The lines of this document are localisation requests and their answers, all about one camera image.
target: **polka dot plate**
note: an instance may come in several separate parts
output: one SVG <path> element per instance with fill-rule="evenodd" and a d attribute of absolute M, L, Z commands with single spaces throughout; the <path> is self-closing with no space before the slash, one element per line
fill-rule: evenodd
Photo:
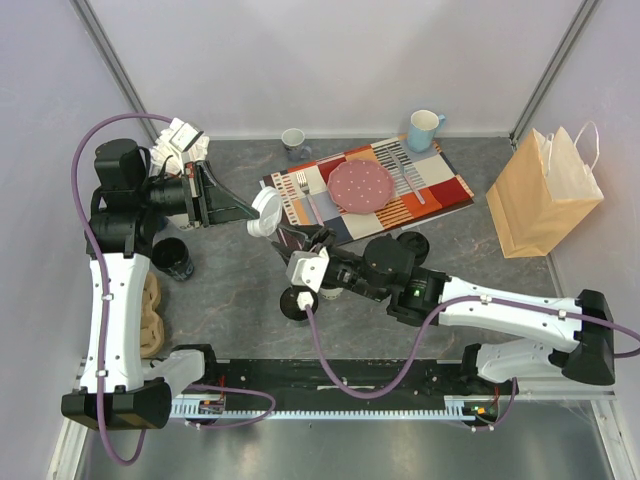
<path fill-rule="evenodd" d="M 373 213 L 394 195 L 391 173 L 372 160 L 341 163 L 329 175 L 327 190 L 336 205 L 349 213 Z"/>

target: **placemat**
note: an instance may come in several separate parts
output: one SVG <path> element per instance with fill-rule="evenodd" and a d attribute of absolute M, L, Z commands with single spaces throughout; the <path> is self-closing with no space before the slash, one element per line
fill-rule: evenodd
<path fill-rule="evenodd" d="M 406 173 L 422 194 L 424 205 L 407 185 L 387 149 L 392 150 L 404 165 Z M 327 191 L 329 174 L 341 163 L 354 159 L 378 162 L 393 176 L 395 195 L 382 210 L 368 215 L 347 213 L 331 200 Z M 451 165 L 437 142 L 434 141 L 432 147 L 424 153 L 414 153 L 407 146 L 406 135 L 403 135 L 292 166 L 264 177 L 264 184 L 275 187 L 282 196 L 282 221 L 289 225 L 317 223 L 309 200 L 300 190 L 296 180 L 295 174 L 300 170 L 304 170 L 310 195 L 324 225 L 336 231 L 338 245 L 421 222 L 473 203 L 473 192 Z M 281 240 L 289 243 L 286 238 L 281 237 Z"/>

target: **white bag handle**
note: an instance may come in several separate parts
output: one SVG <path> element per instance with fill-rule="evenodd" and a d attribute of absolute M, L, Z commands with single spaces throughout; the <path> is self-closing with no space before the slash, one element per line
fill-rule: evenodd
<path fill-rule="evenodd" d="M 578 136 L 573 141 L 573 146 L 574 147 L 577 146 L 578 140 L 580 140 L 580 136 L 582 135 L 582 132 L 584 132 L 584 129 L 587 128 L 589 124 L 593 125 L 593 129 L 596 131 L 596 159 L 593 161 L 593 165 L 591 165 L 590 167 L 591 171 L 593 172 L 593 169 L 595 168 L 596 163 L 598 163 L 598 159 L 600 158 L 600 134 L 598 133 L 598 127 L 593 120 L 589 120 L 587 123 L 585 123 L 582 126 L 582 128 L 578 132 Z"/>
<path fill-rule="evenodd" d="M 553 133 L 550 133 L 545 137 L 547 139 L 547 142 L 551 143 L 551 145 L 549 145 L 549 159 L 547 160 L 547 173 L 544 174 L 545 177 L 548 177 L 549 172 L 551 171 L 551 152 L 553 152 L 553 137 L 555 137 Z"/>

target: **silver knife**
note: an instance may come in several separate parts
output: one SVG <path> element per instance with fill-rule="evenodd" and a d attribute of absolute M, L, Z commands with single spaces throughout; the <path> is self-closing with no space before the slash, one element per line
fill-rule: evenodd
<path fill-rule="evenodd" d="M 422 205 L 424 205 L 426 203 L 424 201 L 424 198 L 422 198 L 422 195 L 420 194 L 420 191 L 413 184 L 413 181 L 411 180 L 411 177 L 409 177 L 409 175 L 407 175 L 407 172 L 404 169 L 404 165 L 402 165 L 402 162 L 400 161 L 400 159 L 397 157 L 397 155 L 395 153 L 393 153 L 391 151 L 391 149 L 387 148 L 387 152 L 389 152 L 389 155 L 391 155 L 391 160 L 393 160 L 393 162 L 396 164 L 396 167 L 398 167 L 398 170 L 400 170 L 400 175 L 402 175 L 402 177 L 404 178 L 404 181 L 407 182 L 407 185 L 409 185 L 409 188 L 411 189 L 411 191 L 418 198 L 418 201 Z"/>

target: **black mug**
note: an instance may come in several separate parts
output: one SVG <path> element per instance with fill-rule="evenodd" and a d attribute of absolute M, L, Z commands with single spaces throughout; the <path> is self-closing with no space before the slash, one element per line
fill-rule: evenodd
<path fill-rule="evenodd" d="M 178 238 L 166 238 L 153 246 L 151 262 L 162 273 L 178 282 L 184 282 L 193 275 L 193 261 L 189 249 Z"/>

